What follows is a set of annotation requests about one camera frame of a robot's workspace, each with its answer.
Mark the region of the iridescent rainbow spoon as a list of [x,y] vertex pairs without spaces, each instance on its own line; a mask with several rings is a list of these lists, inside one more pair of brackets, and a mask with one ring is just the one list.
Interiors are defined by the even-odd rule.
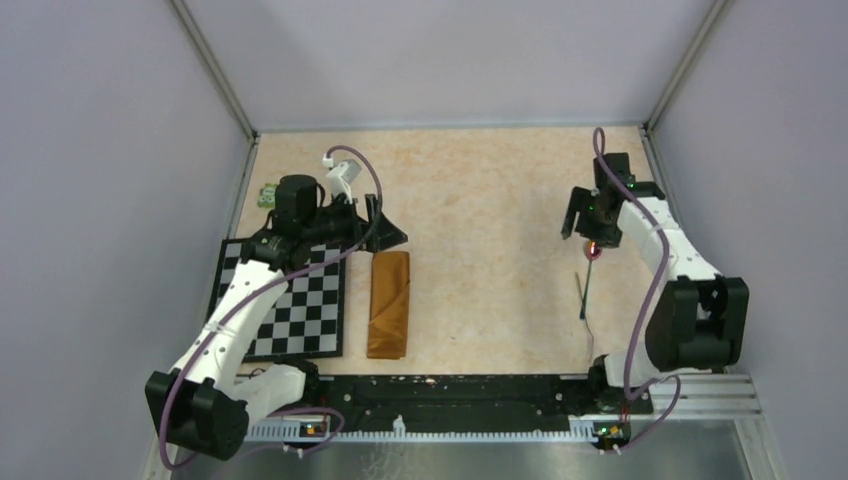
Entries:
[[603,253],[603,248],[593,240],[587,240],[585,244],[585,256],[588,261],[587,271],[586,271],[586,282],[589,282],[591,279],[593,265],[596,260],[600,258]]

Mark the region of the brown satin napkin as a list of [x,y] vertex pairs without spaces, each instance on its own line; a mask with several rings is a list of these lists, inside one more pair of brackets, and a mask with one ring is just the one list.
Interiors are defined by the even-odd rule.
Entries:
[[399,360],[406,356],[410,312],[410,254],[376,253],[371,264],[371,294],[366,357]]

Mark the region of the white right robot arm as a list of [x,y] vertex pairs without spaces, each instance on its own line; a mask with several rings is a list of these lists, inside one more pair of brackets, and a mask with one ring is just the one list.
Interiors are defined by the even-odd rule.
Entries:
[[652,379],[678,372],[721,369],[738,362],[750,292],[695,248],[673,218],[665,194],[653,181],[638,181],[626,153],[593,161],[595,186],[573,188],[561,228],[596,250],[630,239],[655,278],[637,319],[636,341],[625,351],[597,358],[586,385],[589,404],[612,412]]

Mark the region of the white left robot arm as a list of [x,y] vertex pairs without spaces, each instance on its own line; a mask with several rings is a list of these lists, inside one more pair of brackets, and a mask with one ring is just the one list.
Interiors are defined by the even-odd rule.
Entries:
[[196,339],[167,371],[154,371],[145,397],[159,455],[169,470],[175,445],[218,460],[232,458],[258,421],[290,406],[308,413],[320,386],[306,370],[274,365],[237,382],[236,376],[265,316],[290,284],[358,251],[378,253],[408,236],[383,212],[381,181],[355,149],[337,161],[330,148],[326,181],[304,174],[282,177],[265,223],[241,246],[234,274]]

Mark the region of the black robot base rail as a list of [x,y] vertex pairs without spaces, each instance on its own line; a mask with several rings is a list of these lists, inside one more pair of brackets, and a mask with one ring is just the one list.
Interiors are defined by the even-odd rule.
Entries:
[[254,428],[270,440],[553,440],[594,437],[603,424],[654,411],[649,395],[585,375],[337,375],[307,384],[304,398]]

